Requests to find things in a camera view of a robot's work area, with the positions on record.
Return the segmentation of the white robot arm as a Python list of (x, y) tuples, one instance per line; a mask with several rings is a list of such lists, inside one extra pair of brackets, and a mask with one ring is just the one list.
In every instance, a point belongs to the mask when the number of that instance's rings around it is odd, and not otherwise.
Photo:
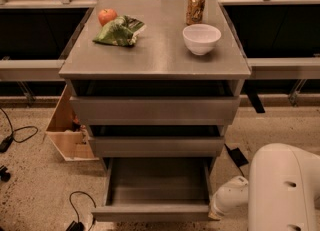
[(320, 156), (273, 143), (254, 155), (249, 177), (236, 176), (212, 196), (209, 217), (218, 220), (248, 206), (248, 231), (317, 231)]

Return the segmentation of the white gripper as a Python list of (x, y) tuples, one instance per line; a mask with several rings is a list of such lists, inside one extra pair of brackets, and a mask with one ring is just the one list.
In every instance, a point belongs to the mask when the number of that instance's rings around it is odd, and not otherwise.
[(236, 176), (220, 186), (210, 200), (208, 217), (214, 221), (220, 221), (221, 217), (236, 207), (247, 204), (248, 185), (249, 182), (246, 178)]

